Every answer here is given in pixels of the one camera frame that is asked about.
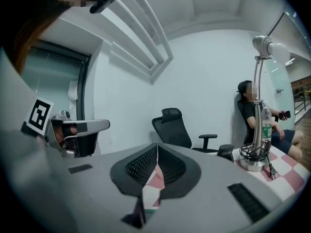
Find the desk lamp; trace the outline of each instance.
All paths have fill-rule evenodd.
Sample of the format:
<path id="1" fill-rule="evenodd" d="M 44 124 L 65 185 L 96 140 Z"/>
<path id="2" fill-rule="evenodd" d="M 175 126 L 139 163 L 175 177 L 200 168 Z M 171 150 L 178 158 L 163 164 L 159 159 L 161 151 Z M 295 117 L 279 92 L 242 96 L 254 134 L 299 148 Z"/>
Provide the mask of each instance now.
<path id="1" fill-rule="evenodd" d="M 286 46 L 281 43 L 273 43 L 271 38 L 267 36 L 256 36 L 253 39 L 253 46 L 259 52 L 259 56 L 255 56 L 256 67 L 254 74 L 254 86 L 257 83 L 257 72 L 258 66 L 260 64 L 259 75 L 258 75 L 258 100 L 254 101 L 255 104 L 255 114 L 256 114 L 256 126 L 254 133 L 254 140 L 251 145 L 244 145 L 240 149 L 240 155 L 243 157 L 241 159 L 241 166 L 245 169 L 253 172 L 260 172 L 265 169 L 269 164 L 269 149 L 271 143 L 265 143 L 262 141 L 262 120 L 260 106 L 263 103 L 260 97 L 260 80 L 261 71 L 263 67 L 263 61 L 271 59 L 271 55 L 276 59 L 277 62 L 284 65 L 290 59 L 290 52 L 287 50 Z"/>

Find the blue shorts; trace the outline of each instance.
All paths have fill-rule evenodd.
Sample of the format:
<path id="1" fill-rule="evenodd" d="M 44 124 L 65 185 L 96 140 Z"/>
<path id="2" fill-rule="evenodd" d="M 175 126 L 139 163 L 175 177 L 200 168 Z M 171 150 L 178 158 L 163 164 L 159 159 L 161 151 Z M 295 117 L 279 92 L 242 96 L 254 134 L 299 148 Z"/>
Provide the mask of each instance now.
<path id="1" fill-rule="evenodd" d="M 285 154 L 288 154 L 292 146 L 295 130 L 284 130 L 284 132 L 284 139 L 280 141 L 280 134 L 276 130 L 272 131 L 271 145 L 281 150 Z"/>

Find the sticker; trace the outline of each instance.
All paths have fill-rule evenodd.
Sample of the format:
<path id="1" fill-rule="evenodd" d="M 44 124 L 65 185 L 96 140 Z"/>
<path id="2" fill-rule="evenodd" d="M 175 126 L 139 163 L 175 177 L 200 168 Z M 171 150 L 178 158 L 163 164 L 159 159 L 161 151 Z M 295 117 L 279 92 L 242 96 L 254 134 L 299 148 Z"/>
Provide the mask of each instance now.
<path id="1" fill-rule="evenodd" d="M 25 120 L 26 125 L 37 133 L 44 135 L 53 105 L 54 103 L 50 101 L 37 98 L 31 110 L 27 114 Z"/>

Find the pink checkered tablecloth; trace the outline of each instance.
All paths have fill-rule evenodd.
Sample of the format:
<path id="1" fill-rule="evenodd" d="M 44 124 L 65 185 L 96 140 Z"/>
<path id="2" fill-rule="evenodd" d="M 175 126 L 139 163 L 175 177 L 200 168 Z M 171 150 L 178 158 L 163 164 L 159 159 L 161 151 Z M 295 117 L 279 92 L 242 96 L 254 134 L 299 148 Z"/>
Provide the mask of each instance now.
<path id="1" fill-rule="evenodd" d="M 240 156 L 239 149 L 233 150 L 232 154 L 234 163 L 240 166 L 242 157 Z M 278 172 L 275 180 L 270 178 L 269 168 L 262 172 L 247 172 L 265 183 L 284 201 L 304 187 L 310 176 L 310 172 L 297 161 L 273 146 L 270 148 L 270 154 L 271 163 Z M 147 184 L 142 190 L 146 210 L 156 210 L 159 207 L 160 191 L 164 188 L 161 173 L 158 175 L 156 169 L 152 172 Z"/>

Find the hair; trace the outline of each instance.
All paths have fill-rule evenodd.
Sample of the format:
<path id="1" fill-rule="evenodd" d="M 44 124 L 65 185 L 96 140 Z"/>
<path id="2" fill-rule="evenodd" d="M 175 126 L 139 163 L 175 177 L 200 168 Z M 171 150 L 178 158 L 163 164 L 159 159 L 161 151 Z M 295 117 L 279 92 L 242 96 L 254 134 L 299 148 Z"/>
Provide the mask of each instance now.
<path id="1" fill-rule="evenodd" d="M 246 102 L 246 97 L 244 96 L 244 93 L 246 93 L 248 85 L 252 83 L 250 80 L 245 80 L 243 82 L 240 82 L 238 85 L 238 91 L 241 95 L 240 101 Z"/>
<path id="2" fill-rule="evenodd" d="M 31 46 L 69 6 L 55 0 L 16 0 L 22 3 L 18 15 L 10 15 L 2 44 L 16 71 L 21 74 Z"/>

